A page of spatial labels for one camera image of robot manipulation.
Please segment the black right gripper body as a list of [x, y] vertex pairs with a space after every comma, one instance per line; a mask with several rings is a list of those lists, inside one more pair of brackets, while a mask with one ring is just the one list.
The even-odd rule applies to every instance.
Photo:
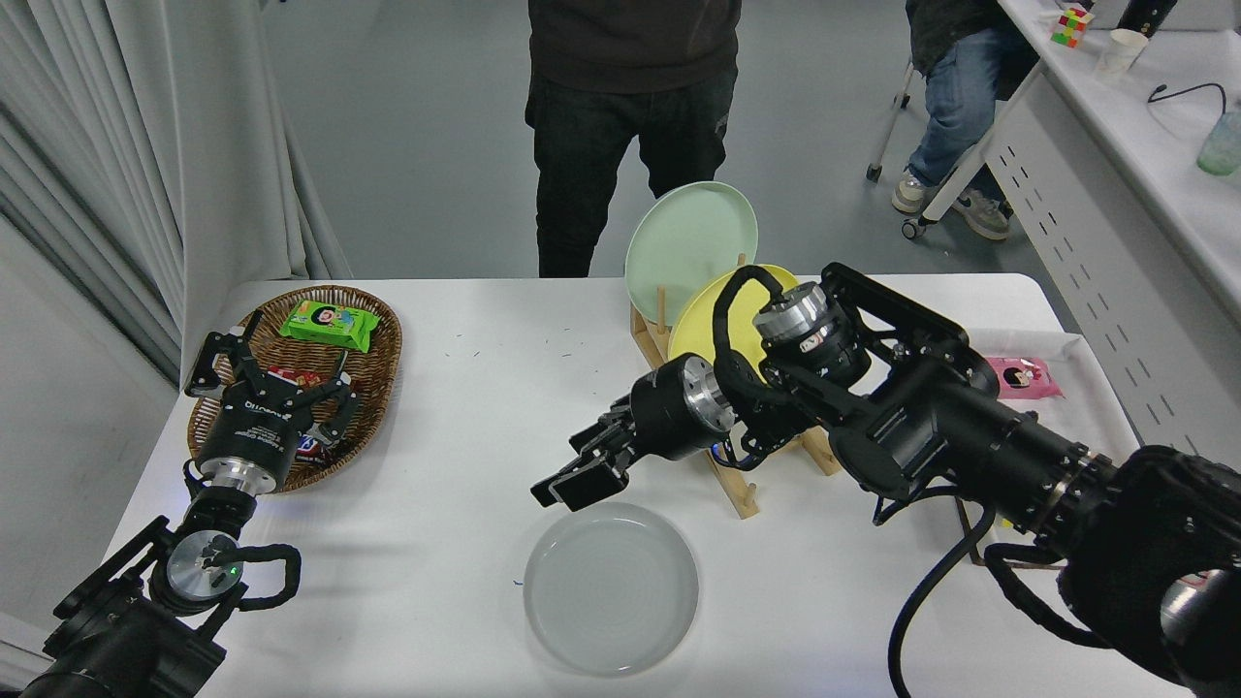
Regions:
[[635, 380], [629, 394], [634, 460], [685, 460], [705, 448], [705, 426], [686, 401], [688, 361], [669, 361]]

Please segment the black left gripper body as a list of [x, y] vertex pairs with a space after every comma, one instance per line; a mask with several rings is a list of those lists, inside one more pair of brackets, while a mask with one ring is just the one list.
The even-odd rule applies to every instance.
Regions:
[[225, 389], [221, 411], [199, 452], [199, 472], [212, 483], [284, 483], [313, 425], [313, 407], [293, 409], [297, 386], [279, 381], [254, 390], [249, 383]]

